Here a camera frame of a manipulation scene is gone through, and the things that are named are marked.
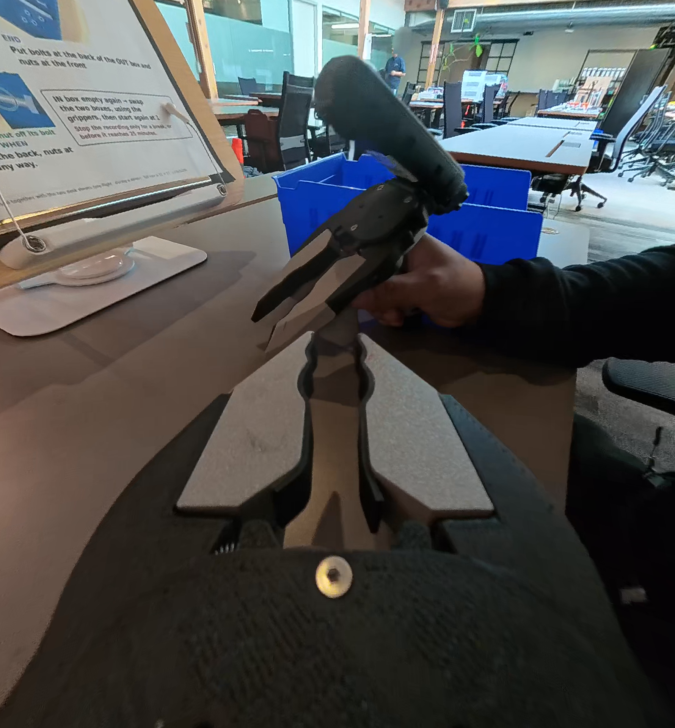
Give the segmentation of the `grey mesh office chair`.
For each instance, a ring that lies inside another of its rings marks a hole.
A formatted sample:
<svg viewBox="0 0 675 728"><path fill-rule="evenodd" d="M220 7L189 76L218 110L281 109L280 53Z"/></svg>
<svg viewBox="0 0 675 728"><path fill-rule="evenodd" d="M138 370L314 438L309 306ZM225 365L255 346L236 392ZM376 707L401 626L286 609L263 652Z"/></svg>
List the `grey mesh office chair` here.
<svg viewBox="0 0 675 728"><path fill-rule="evenodd" d="M607 134L596 130L590 135L594 143L586 174L609 173L615 171L621 163L626 143L637 131L644 118L653 110L660 108L660 101L667 101L667 86L656 86L644 99L639 109L624 124L617 134Z"/></svg>

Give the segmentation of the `person's dark clothing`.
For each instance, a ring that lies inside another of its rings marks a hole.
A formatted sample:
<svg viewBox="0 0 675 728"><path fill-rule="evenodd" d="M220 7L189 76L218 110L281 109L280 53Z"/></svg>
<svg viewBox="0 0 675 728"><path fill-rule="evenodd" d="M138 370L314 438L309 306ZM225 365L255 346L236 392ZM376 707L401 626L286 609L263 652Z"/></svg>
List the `person's dark clothing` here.
<svg viewBox="0 0 675 728"><path fill-rule="evenodd" d="M577 414L565 513L675 722L675 471L652 471Z"/></svg>

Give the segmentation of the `person's right forearm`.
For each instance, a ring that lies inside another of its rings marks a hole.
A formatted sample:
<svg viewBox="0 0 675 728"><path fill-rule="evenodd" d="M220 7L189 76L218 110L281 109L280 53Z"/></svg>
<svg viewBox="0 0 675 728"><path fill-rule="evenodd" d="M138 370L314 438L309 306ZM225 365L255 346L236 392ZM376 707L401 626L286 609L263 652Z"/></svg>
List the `person's right forearm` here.
<svg viewBox="0 0 675 728"><path fill-rule="evenodd" d="M675 363L675 245L585 265L483 266L474 339L506 355L580 368L597 359Z"/></svg>

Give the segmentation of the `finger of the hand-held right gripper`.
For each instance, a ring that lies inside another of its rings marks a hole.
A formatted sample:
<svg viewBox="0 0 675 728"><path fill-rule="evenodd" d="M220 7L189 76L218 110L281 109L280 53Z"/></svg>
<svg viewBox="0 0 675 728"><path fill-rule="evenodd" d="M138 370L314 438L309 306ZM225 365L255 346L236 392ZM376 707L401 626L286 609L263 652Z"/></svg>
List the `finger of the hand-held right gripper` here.
<svg viewBox="0 0 675 728"><path fill-rule="evenodd" d="M316 280L309 293L276 323L266 349L281 350L305 332L319 331L331 323L337 314L327 303L327 299L359 271L364 263L363 258L344 258L334 262Z"/></svg>
<svg viewBox="0 0 675 728"><path fill-rule="evenodd" d="M287 299L296 298L307 284L315 282L341 257L341 247L332 231L324 229L313 235L289 259L276 281L259 299L251 321L259 322Z"/></svg>

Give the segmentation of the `green hanging plant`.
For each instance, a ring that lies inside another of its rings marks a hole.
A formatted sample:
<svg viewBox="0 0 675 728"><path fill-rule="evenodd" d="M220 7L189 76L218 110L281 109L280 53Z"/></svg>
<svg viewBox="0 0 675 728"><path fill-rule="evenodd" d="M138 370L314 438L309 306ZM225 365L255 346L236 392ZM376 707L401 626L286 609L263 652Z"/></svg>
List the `green hanging plant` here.
<svg viewBox="0 0 675 728"><path fill-rule="evenodd" d="M481 35L474 34L470 39L449 41L444 49L442 70L447 74L456 71L476 70L484 52Z"/></svg>

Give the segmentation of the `person's right hand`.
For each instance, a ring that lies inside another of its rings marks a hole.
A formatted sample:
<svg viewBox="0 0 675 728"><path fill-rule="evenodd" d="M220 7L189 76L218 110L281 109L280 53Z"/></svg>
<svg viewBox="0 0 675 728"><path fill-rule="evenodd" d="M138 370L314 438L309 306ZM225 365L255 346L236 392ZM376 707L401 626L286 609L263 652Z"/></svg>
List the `person's right hand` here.
<svg viewBox="0 0 675 728"><path fill-rule="evenodd" d="M482 269L425 234L408 252L405 271L369 289L352 307L399 327L415 312L445 328L473 323L481 314L486 284Z"/></svg>

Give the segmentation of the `printed instruction sheet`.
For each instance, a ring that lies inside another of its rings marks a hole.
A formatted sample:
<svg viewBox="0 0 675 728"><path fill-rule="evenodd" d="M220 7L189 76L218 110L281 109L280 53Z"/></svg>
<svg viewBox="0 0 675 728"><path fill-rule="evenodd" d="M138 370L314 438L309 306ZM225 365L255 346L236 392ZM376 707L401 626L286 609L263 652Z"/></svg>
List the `printed instruction sheet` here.
<svg viewBox="0 0 675 728"><path fill-rule="evenodd" d="M0 227L233 176L154 2L0 2Z"/></svg>

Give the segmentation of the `black office chair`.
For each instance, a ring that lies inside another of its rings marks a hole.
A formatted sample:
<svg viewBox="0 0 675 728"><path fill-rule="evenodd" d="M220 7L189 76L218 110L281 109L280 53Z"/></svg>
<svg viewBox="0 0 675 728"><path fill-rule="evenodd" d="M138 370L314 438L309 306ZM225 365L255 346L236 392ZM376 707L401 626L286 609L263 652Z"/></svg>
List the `black office chair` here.
<svg viewBox="0 0 675 728"><path fill-rule="evenodd" d="M285 71L277 121L277 140L284 171L311 161L308 121L314 102L314 77Z"/></svg>

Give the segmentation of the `dark brown chair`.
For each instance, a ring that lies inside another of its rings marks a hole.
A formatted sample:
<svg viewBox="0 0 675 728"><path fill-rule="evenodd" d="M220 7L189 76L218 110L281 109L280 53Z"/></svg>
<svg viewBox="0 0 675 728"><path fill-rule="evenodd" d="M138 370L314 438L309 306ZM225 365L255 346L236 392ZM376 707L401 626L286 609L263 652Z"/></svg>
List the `dark brown chair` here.
<svg viewBox="0 0 675 728"><path fill-rule="evenodd" d="M261 173L285 170L278 137L278 115L252 108L244 120L247 155L245 163Z"/></svg>

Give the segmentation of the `dark partition panel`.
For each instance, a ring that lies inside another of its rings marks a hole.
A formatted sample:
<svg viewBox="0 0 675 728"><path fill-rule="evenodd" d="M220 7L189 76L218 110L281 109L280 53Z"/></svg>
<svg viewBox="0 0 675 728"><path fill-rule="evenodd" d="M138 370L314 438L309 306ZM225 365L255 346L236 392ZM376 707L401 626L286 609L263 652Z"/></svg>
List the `dark partition panel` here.
<svg viewBox="0 0 675 728"><path fill-rule="evenodd" d="M668 49L639 50L635 53L621 86L598 125L602 132L617 137L654 88L669 55Z"/></svg>

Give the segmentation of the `blue plastic bin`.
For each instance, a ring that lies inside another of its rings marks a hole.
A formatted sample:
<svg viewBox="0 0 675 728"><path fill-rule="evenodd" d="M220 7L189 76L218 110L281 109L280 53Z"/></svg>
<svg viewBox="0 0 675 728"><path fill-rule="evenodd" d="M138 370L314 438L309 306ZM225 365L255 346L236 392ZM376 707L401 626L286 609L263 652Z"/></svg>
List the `blue plastic bin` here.
<svg viewBox="0 0 675 728"><path fill-rule="evenodd" d="M331 220L358 196L395 180L396 173L406 172L405 168L399 171L385 167L379 156L365 154L356 162L343 156L331 157L277 178L290 258L313 235L329 229ZM466 185L465 169L457 166ZM502 264L512 259L532 258L538 250L542 217L518 205L520 193L528 193L530 174L473 166L466 171L470 182L478 180L480 191L498 193L499 201L478 204L471 199L471 187L466 185L468 196L460 208L431 214L425 233L438 237L475 263ZM307 284L296 298L286 301L293 301L293 307L315 282Z"/></svg>

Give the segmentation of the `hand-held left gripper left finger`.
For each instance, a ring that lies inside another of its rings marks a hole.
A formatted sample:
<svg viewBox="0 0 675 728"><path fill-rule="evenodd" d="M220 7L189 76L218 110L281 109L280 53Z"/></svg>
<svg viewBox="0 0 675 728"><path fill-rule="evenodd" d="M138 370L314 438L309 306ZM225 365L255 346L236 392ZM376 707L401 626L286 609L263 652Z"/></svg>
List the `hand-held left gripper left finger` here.
<svg viewBox="0 0 675 728"><path fill-rule="evenodd" d="M300 338L242 380L180 494L176 509L285 528L311 496L314 452L310 397L315 333Z"/></svg>

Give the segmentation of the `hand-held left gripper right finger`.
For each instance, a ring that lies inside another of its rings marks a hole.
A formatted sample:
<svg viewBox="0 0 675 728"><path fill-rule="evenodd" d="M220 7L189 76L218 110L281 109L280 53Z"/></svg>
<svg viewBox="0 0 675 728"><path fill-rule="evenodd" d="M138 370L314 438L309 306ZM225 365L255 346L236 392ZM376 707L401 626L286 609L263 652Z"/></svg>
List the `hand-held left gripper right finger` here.
<svg viewBox="0 0 675 728"><path fill-rule="evenodd" d="M367 526L484 519L494 505L440 393L365 334L359 376L359 497Z"/></svg>

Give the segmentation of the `long wooden-edged table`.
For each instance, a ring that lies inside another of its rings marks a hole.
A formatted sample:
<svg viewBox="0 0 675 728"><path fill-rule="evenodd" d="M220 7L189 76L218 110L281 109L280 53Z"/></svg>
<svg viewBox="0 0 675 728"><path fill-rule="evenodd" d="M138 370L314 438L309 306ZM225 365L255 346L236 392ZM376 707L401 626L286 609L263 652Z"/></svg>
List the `long wooden-edged table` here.
<svg viewBox="0 0 675 728"><path fill-rule="evenodd" d="M534 175L583 175L594 149L595 123L526 117L440 140L462 165L523 169Z"/></svg>

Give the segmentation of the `black high-back chair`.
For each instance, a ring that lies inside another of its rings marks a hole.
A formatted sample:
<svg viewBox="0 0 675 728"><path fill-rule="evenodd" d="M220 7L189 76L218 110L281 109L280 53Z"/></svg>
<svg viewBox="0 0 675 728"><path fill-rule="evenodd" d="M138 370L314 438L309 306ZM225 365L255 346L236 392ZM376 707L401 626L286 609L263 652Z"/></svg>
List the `black high-back chair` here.
<svg viewBox="0 0 675 728"><path fill-rule="evenodd" d="M443 139L459 134L463 123L461 82L443 83Z"/></svg>

